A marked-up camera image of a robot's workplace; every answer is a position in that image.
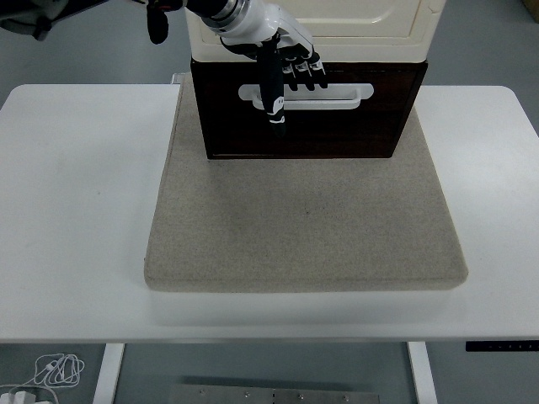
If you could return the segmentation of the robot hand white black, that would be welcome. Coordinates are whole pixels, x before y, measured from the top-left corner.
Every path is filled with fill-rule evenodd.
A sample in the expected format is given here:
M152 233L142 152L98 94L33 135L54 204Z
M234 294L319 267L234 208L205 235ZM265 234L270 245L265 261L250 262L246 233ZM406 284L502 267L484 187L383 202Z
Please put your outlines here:
M276 136L286 133L284 90L303 84L310 91L328 80L312 36L281 6L237 1L214 31L230 52L256 61L264 112Z

